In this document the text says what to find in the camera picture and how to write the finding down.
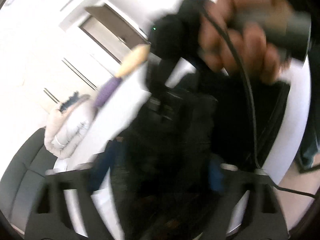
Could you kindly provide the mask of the person's right hand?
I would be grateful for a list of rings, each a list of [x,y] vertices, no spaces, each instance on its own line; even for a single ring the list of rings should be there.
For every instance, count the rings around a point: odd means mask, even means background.
[[[249,76],[256,76],[264,83],[271,84],[276,82],[282,69],[289,67],[288,62],[281,63],[276,47],[267,42],[263,29],[256,23],[248,23],[241,33],[227,27],[239,10],[254,8],[291,12],[293,8],[287,0],[217,0],[207,1],[204,8],[229,35]],[[229,75],[237,72],[237,64],[226,42],[205,17],[201,18],[199,44],[201,57],[212,71],[225,69]]]

